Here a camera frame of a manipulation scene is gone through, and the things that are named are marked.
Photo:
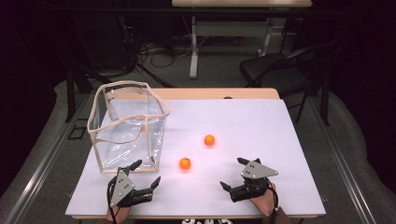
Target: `white table leg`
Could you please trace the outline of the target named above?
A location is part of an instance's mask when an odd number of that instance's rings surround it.
[[[198,48],[197,48],[197,27],[196,19],[192,17],[191,22],[191,41],[192,41],[192,55],[191,55],[191,67],[190,67],[190,78],[197,78],[198,68]]]
[[[268,50],[268,44],[270,43],[272,28],[273,28],[272,19],[269,18],[267,19],[267,27],[265,29],[265,34],[264,34],[265,36],[264,44],[262,45],[262,49],[257,50],[259,57],[264,56]]]

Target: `black cable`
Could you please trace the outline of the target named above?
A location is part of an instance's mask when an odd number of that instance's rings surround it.
[[[261,189],[265,189],[265,190],[269,189],[269,190],[271,190],[273,192],[273,195],[274,195],[274,209],[273,209],[273,212],[271,214],[270,224],[275,224],[275,219],[276,219],[276,216],[277,216],[277,209],[278,209],[278,205],[279,205],[279,199],[278,199],[276,191],[272,188],[272,183],[271,183],[271,181],[269,179],[268,179],[268,183],[269,183],[268,187],[264,187],[264,186],[260,186],[260,185],[249,185],[249,186],[255,187],[255,188],[261,188]]]
[[[145,71],[149,76],[151,76],[154,80],[156,80],[157,82],[159,82],[161,85],[163,85],[166,88],[175,88],[176,86],[166,82],[165,80],[163,80],[162,78],[158,77],[157,75],[151,73],[146,67],[144,67],[142,64],[137,63],[136,64],[139,68],[141,68],[143,71]]]
[[[142,53],[142,50],[145,50],[147,52],[149,51],[149,48],[146,44],[142,44],[142,47],[140,48],[140,52],[137,54],[137,56],[139,56],[137,57],[137,60],[141,63],[145,62],[149,57],[147,54]]]
[[[119,211],[120,211],[120,207],[119,207],[119,209],[117,210],[115,217],[119,214]]]
[[[179,57],[179,56],[185,56],[185,55],[187,55],[186,53],[187,52],[189,52],[190,50],[191,50],[191,38],[189,37],[188,39],[187,39],[187,41],[185,41],[185,40],[182,40],[182,37],[183,37],[183,35],[181,35],[180,37],[178,37],[177,39],[175,39],[175,41],[176,41],[176,46],[177,46],[177,43],[183,43],[183,42],[186,42],[186,44],[184,45],[184,47],[181,47],[181,48],[179,48],[179,49],[181,49],[181,51],[176,51],[175,50],[175,56],[176,57]]]
[[[116,220],[116,215],[114,214],[113,208],[110,206],[111,205],[111,193],[114,191],[114,182],[116,181],[116,178],[113,178],[107,185],[107,204],[108,204],[108,210],[110,211],[110,215],[113,218],[113,223],[117,224]]]
[[[150,51],[151,49],[149,49],[149,47],[148,47],[148,44],[145,42],[145,43],[143,43],[142,44],[142,46],[141,46],[141,48],[140,48],[140,51],[139,51],[139,55],[140,55],[140,57],[141,57],[141,61],[142,62],[145,62],[146,61],[146,59],[149,57],[149,51]]]
[[[169,53],[170,54],[170,56],[172,57],[172,60],[171,60],[171,62],[169,63],[169,64],[166,64],[166,65],[162,65],[162,66],[159,66],[159,65],[156,65],[156,64],[154,64],[154,61],[153,61],[153,58],[154,58],[154,55],[156,55],[156,54],[158,54],[158,53],[152,53],[151,54],[151,58],[150,58],[150,63],[151,63],[151,65],[153,65],[154,67],[157,67],[157,68],[165,68],[165,67],[169,67],[170,65],[172,65],[173,64],[173,62],[175,61],[175,54],[173,53],[173,52],[171,52],[171,51],[168,51],[168,50],[165,50],[164,51],[164,53]]]

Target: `human hand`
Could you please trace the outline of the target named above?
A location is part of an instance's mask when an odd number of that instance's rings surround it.
[[[276,185],[271,183],[273,190],[276,189]],[[271,216],[274,209],[274,193],[271,190],[266,190],[262,196],[257,198],[251,198],[250,201],[256,206],[257,210],[266,217]]]
[[[129,216],[129,213],[131,212],[132,207],[118,207],[114,206],[113,211],[114,215],[116,216],[116,221],[117,223],[122,223],[123,221],[126,220],[126,218]],[[107,208],[107,216],[106,219],[109,221],[113,221],[113,217],[111,216],[110,209]]]

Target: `gray carpet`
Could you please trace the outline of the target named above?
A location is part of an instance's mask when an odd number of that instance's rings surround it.
[[[269,52],[277,52],[279,42],[280,36],[274,35]],[[178,87],[242,87],[245,81],[239,74],[239,63],[247,58],[255,57],[256,49],[260,47],[260,44],[261,41],[255,38],[207,41],[200,47],[198,78],[195,80],[189,78],[190,55],[176,57],[173,63],[165,68],[156,66],[171,62],[171,58],[161,54],[152,58],[149,56],[144,65],[151,72]],[[118,79],[145,81],[151,87],[161,87],[147,74],[141,74],[138,70],[114,80]],[[92,80],[92,85],[97,87],[100,83]],[[1,223],[6,222],[8,215],[13,211],[14,205],[18,203],[18,199],[34,175],[35,169],[39,167],[48,150],[54,147],[54,142],[63,131],[67,113],[65,83],[59,85],[56,91],[58,93],[57,105],[46,128],[21,171],[0,200]],[[293,104],[299,99],[299,96],[290,97],[285,99],[285,102]],[[336,165],[332,144],[329,143],[326,132],[333,134],[337,146],[341,148],[347,161],[347,167],[350,168],[359,183],[361,192],[365,196],[376,222],[394,223],[393,220],[396,220],[396,196],[381,184],[367,163],[364,138],[356,121],[348,113],[344,104],[336,96],[331,95],[329,110],[331,126],[324,130],[321,120],[317,118],[317,104],[317,99],[309,99],[301,122],[295,125],[295,129],[319,193],[328,199],[324,203],[327,215],[306,219],[304,223],[362,223],[350,196],[350,190],[346,187],[345,180]],[[86,125],[84,119],[88,118],[91,106],[91,101],[82,106],[75,121],[69,125],[84,127]],[[297,108],[290,110],[293,119],[296,112]],[[68,194],[78,182],[91,146],[91,140],[86,133],[80,140],[65,139],[62,141],[59,146],[59,154],[54,158],[52,168],[45,176],[44,184],[40,186],[33,202],[23,210],[22,223],[78,223],[77,220],[66,216],[64,212],[70,200]],[[91,220],[83,221],[83,223],[93,222]]]

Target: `cable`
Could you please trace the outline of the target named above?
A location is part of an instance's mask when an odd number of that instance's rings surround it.
[[[174,55],[173,52],[168,52],[168,53],[170,53],[170,56],[172,58],[172,60],[171,60],[171,62],[169,64],[166,64],[166,65],[163,65],[163,66],[159,66],[159,65],[154,64],[154,61],[153,61],[154,55],[158,54],[158,53],[154,53],[154,54],[151,55],[151,58],[149,60],[151,65],[154,66],[154,67],[157,67],[157,68],[165,68],[165,67],[169,67],[170,65],[172,65],[172,63],[175,61],[175,55]]]
[[[177,55],[177,57],[184,57],[184,56],[188,55],[190,53],[190,51],[192,50],[192,40],[191,40],[192,37],[191,37],[191,32],[190,32],[189,26],[186,23],[186,19],[184,17],[181,17],[181,18],[183,19],[183,23],[184,23],[184,26],[186,27],[187,34],[189,34],[190,47],[189,47],[189,50],[185,54],[181,55],[181,52],[183,52],[187,48],[187,45],[186,45],[186,47],[180,52],[180,54]]]
[[[154,80],[156,80],[157,82],[159,82],[161,85],[163,85],[166,88],[175,88],[176,86],[166,82],[165,80],[163,80],[162,78],[158,77],[157,75],[151,73],[146,67],[144,67],[142,64],[137,63],[136,64],[138,67],[140,67],[143,71],[145,71],[149,76],[151,76]]]
[[[116,182],[117,178],[114,177],[112,180],[110,180],[110,182],[107,185],[107,204],[108,204],[108,210],[110,211],[110,215],[113,218],[113,223],[117,224],[117,220],[116,220],[116,215],[114,214],[114,210],[113,208],[110,206],[111,205],[111,195],[114,192],[114,183]]]
[[[269,190],[271,190],[273,192],[273,195],[274,195],[274,208],[273,208],[273,212],[271,214],[270,224],[275,224],[275,219],[276,219],[276,215],[277,215],[279,199],[278,199],[276,191],[272,187],[273,185],[272,185],[271,181],[269,179],[267,179],[267,180],[268,180],[268,184],[269,184],[268,187],[264,187],[264,186],[260,186],[260,185],[249,185],[249,186],[254,187],[254,188],[265,189],[265,191],[267,191],[269,189]]]

